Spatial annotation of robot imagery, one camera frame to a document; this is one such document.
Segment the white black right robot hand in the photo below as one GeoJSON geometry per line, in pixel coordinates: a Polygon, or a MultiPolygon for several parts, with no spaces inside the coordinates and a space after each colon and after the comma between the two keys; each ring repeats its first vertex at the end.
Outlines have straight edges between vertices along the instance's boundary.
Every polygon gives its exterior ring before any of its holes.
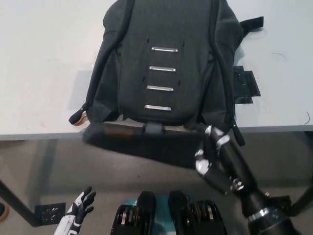
{"type": "Polygon", "coordinates": [[[273,210],[236,144],[230,136],[209,125],[204,128],[203,141],[195,153],[197,173],[222,194],[233,193],[240,199],[243,215],[250,221],[273,210]]]}

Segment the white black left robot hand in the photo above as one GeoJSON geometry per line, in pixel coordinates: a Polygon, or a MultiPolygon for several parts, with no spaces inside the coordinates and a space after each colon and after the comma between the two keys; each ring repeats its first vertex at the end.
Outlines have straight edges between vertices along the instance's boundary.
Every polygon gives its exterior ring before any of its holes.
{"type": "Polygon", "coordinates": [[[92,187],[84,190],[73,202],[66,215],[75,216],[75,222],[81,224],[86,215],[94,210],[92,203],[96,196],[96,192],[91,192],[92,187]]]}

